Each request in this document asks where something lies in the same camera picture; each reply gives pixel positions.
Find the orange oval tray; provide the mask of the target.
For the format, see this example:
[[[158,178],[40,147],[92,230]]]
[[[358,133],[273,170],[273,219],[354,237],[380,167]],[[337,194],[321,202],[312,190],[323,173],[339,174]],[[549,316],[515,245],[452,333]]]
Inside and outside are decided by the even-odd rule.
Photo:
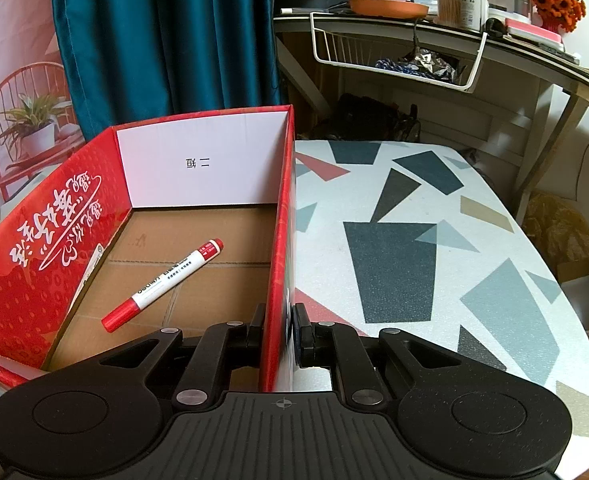
[[[425,18],[429,12],[428,6],[401,0],[349,0],[349,7],[358,15],[399,20]]]

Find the blue curtain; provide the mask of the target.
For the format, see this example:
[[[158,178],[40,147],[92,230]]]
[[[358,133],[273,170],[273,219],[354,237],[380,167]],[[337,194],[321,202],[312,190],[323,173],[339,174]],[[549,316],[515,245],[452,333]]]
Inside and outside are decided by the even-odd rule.
[[[86,139],[111,126],[280,103],[274,0],[52,0]]]

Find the cotton swab container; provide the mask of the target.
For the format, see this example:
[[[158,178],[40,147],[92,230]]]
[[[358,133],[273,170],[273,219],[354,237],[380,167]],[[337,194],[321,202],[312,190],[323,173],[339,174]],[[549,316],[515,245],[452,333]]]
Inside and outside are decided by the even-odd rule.
[[[448,27],[461,25],[461,0],[436,0],[436,23]]]

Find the red white marker pen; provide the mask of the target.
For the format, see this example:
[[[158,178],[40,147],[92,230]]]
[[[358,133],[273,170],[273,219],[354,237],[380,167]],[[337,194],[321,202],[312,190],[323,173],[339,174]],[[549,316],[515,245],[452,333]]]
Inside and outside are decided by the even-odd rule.
[[[182,260],[176,262],[168,270],[157,276],[142,289],[135,292],[130,298],[119,304],[116,308],[101,318],[101,324],[108,333],[115,332],[118,328],[130,322],[133,318],[147,309],[150,304],[166,294],[169,290],[189,278],[215,259],[224,248],[219,238],[212,238],[191,252]]]

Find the cluttered white desk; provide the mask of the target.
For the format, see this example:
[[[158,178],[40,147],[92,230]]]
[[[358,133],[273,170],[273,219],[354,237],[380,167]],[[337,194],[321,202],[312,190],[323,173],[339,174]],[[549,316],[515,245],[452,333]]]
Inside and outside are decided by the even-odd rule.
[[[515,218],[589,110],[589,75],[521,41],[430,23],[308,13],[275,18],[278,63],[312,122],[345,93],[416,110],[421,139],[476,151]],[[383,70],[414,47],[451,56],[452,84]]]

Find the red strawberry cardboard box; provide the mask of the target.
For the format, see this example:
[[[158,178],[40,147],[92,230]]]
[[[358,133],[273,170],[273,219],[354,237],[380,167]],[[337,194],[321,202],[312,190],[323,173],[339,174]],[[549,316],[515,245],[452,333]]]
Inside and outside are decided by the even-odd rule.
[[[266,304],[264,391],[292,384],[294,115],[215,110],[111,127],[0,217],[0,386],[159,328],[199,336]],[[101,318],[212,238],[223,251],[136,318]]]

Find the geometric patterned table cover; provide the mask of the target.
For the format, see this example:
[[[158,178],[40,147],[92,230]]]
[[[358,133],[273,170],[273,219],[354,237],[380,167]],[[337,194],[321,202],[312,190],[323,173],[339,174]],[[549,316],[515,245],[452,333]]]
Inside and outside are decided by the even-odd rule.
[[[294,298],[313,321],[397,327],[536,382],[567,404],[557,473],[589,469],[589,340],[483,177],[441,145],[300,141]]]

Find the printed room backdrop cloth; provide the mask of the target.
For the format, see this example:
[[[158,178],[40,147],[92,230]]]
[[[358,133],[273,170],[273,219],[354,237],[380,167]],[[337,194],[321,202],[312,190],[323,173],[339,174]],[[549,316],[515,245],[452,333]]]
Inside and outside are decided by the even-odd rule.
[[[83,143],[52,0],[0,0],[0,207]]]

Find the orange flowers red vase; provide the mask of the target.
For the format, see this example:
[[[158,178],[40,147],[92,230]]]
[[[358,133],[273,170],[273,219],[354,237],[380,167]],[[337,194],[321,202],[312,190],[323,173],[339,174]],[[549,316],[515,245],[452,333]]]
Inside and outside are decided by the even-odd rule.
[[[574,32],[586,16],[584,0],[531,0],[541,27],[551,32]]]

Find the pink book stack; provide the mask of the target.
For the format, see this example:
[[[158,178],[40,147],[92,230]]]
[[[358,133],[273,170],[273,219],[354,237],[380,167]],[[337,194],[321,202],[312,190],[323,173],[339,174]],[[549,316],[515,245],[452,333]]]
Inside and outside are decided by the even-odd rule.
[[[506,18],[505,26],[508,34],[512,37],[527,40],[534,44],[547,44],[548,47],[557,50],[563,49],[562,38],[556,32],[514,20],[513,18]]]

